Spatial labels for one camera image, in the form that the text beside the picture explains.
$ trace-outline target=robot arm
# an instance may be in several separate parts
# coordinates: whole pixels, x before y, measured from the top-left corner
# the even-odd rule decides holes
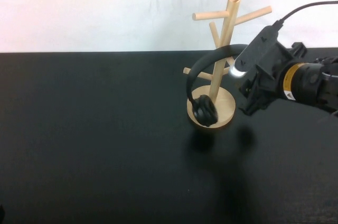
[[[230,75],[240,81],[246,102],[240,109],[252,115],[274,100],[287,99],[328,112],[338,110],[338,57],[309,61],[302,43],[287,50],[278,41],[284,21],[304,8],[338,4],[316,2],[299,7],[271,26],[266,26],[236,58]]]

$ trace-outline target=round wooden base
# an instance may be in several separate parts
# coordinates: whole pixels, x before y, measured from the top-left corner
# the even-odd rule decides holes
[[[198,98],[200,95],[209,95],[210,85],[202,86],[196,88],[192,91],[192,97],[194,99]],[[187,100],[186,108],[190,119],[197,125],[205,127],[205,128],[219,128],[226,125],[233,118],[234,111],[236,109],[236,102],[231,93],[226,91],[224,88],[219,88],[217,99],[215,102],[216,110],[218,113],[218,122],[216,124],[211,125],[210,127],[206,127],[201,125],[194,117],[192,111],[192,104],[189,100]]]

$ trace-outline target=black cable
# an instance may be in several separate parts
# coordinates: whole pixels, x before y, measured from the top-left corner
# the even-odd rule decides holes
[[[284,23],[284,21],[286,19],[288,19],[291,15],[297,13],[298,11],[302,10],[302,9],[305,9],[307,7],[310,7],[310,6],[319,6],[319,5],[332,5],[332,4],[338,4],[338,1],[322,1],[322,2],[313,2],[313,3],[310,3],[310,4],[306,4],[304,6],[300,6],[296,9],[294,9],[293,11],[291,11],[290,13],[288,13],[287,15],[285,15],[282,19],[280,19],[279,21],[281,22],[281,24]]]

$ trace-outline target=headphone headband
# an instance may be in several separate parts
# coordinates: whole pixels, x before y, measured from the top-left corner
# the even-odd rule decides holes
[[[189,101],[194,106],[195,101],[192,97],[192,85],[196,80],[197,76],[208,66],[211,64],[225,58],[229,58],[232,56],[239,55],[245,48],[247,47],[246,44],[231,44],[226,45],[216,50],[211,51],[207,55],[198,59],[198,61],[192,66],[186,80],[186,95]]]

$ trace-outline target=light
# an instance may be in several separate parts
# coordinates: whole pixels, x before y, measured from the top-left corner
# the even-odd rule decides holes
[[[238,71],[234,64],[230,66],[229,74],[234,78],[242,78],[246,73],[247,72]]]

